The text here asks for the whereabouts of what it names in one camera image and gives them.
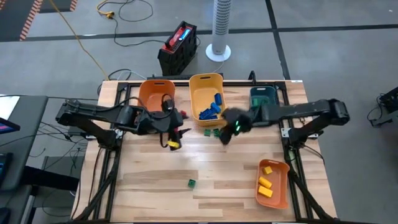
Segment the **green cube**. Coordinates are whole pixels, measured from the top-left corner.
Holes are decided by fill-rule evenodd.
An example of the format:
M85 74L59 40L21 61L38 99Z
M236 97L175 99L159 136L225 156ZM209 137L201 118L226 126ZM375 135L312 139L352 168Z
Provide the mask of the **green cube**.
M218 138L220 136L220 131L218 128L213 129L214 137Z
M197 182L196 182L195 180L189 179L189 181L188 181L188 187L194 188L196 183L197 183Z
M210 135L211 135L211 130L205 129L205 136L210 137Z

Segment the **wooden tabletop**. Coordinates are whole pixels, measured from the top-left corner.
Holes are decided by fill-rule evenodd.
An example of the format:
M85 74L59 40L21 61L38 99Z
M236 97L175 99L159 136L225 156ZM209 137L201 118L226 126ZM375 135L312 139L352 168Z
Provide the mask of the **wooden tabletop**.
M103 83L99 105L114 105L117 85L118 82L113 81ZM302 82L286 81L286 86L290 104L307 102ZM250 87L224 87L227 107L249 108L249 90ZM133 88L131 96L138 96L138 92L139 88ZM190 116L189 87L176 87L175 103L179 110L185 110ZM136 102L132 100L130 104L136 105ZM109 124L97 124L109 128ZM295 121L295 126L301 126L300 122ZM284 210L263 207L254 198L259 161L284 161L277 125L254 128L250 133L233 138L227 146L213 136L204 136L204 128L197 126L192 118L185 120L181 128L192 130L184 134L183 147L174 152L159 145L158 134L137 136L127 133L124 136L111 222L295 220L289 190L289 208ZM307 141L307 145L319 151L317 141ZM98 150L97 142L89 142L75 216L87 206ZM303 149L301 155L309 191L325 211L335 217L335 206L322 160ZM98 187L103 156L102 151L96 167L93 192ZM189 179L197 181L194 189L187 186ZM302 194L298 188L297 192L302 216L305 217ZM105 203L106 200L103 200L100 217L104 217Z

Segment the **black metal frame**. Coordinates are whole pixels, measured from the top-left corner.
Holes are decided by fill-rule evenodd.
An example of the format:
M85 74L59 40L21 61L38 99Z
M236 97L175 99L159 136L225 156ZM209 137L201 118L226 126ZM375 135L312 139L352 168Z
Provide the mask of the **black metal frame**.
M249 81L245 82L245 81L238 81L238 82L234 82L234 81L225 81L223 83L223 86L264 86L264 85L274 85L278 90L280 90L282 92L282 97L283 97L283 102L285 105L289 104L289 97L287 95L287 89L286 89L286 84L285 82L257 82L256 80L256 74L252 71L249 75L248 78ZM174 83L175 86L188 86L188 82L175 82ZM137 82L137 83L128 83L128 82L119 82L118 83L118 87L117 87L117 93L116 93L116 98L115 98L115 105L119 104L119 102L121 101L120 97L122 92L125 90L126 94L124 99L128 99L130 97L131 94L131 89L132 88L136 88L136 87L140 87L141 83ZM293 128L294 124L293 121L291 119L287 120L289 123L289 127ZM279 123L279 128L284 128L284 123L283 121L281 121ZM284 157L285 157L285 161L288 162L290 161L290 157L289 157L289 151L291 151L291 148L289 147L289 141L287 141L286 139L282 138L282 136L280 137L281 141L282 141L282 146L284 149ZM305 186L305 188L307 188L307 184L305 181L305 175L304 175L304 170L303 170L303 165L302 165L302 160L300 157L300 152L299 150L294 149L293 150L294 156L295 156L295 160L297 161L297 168L298 168L298 177L300 179L300 181L303 183L303 185ZM105 153L105 157L104 157L104 161L103 161L103 166L101 169L101 175L100 175L100 180L99 180L99 185L102 185L105 177L108 173L108 166L109 166L109 162L111 159L111 151L107 150ZM119 163L120 161L120 152L116 152L116 155L114 157L114 162ZM291 162L288 162L290 169L293 170L293 165ZM297 197L297 191L295 188L295 184L294 184L294 180L293 177L291 175L288 175L289 178L289 186L290 186L290 193L292 196L292 203L293 203L293 209L294 209L294 214L295 214L295 218L296 220L300 220L302 218L302 215L300 213L300 205L299 205L299 199ZM111 218L111 212L112 212L112 206L113 206L113 199L114 199L114 190L116 188L116 178L114 180L112 180L112 183L110 185L109 188L109 194L108 194L108 201L106 204L106 211L105 211L105 220L110 220ZM304 198L304 202L305 202L305 206L306 206L306 211L307 211L307 218L308 219L313 219L313 213L312 213L312 209L311 206L309 204L309 202L307 201L306 198ZM101 201L99 201L99 203L96 205L95 209L94 209L94 215L93 215L93 219L97 220L99 219L99 214L100 214L100 207L101 207Z

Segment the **tower fan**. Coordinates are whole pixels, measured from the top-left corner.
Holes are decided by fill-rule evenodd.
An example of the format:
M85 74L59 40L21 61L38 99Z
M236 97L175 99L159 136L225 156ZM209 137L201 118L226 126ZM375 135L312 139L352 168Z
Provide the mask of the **tower fan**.
M213 41L206 48L207 57L214 62L224 62L231 56L226 45L232 0L214 0Z

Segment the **orange tray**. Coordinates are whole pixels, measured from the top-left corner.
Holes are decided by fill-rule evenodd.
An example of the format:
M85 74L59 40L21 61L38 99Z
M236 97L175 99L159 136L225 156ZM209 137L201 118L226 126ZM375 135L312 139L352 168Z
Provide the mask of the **orange tray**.
M191 95L191 107L193 120L199 126L214 126L224 124L221 113L225 110L225 99L223 92L223 77L217 73L207 73L194 75L189 79L189 91ZM200 112L210 108L210 104L215 101L214 95L219 93L222 99L221 113L217 119L199 120Z
M169 80L146 80L139 87L139 98L148 111L162 111L162 96L167 93L174 98L175 86Z
M267 166L271 167L272 173L263 173L263 169ZM284 162L269 159L263 159L260 161L256 180L256 200L260 205L279 209L289 207L289 204L286 202L287 172L289 170L289 165ZM263 177L272 183L270 188L273 191L272 197L269 198L258 193L260 177Z

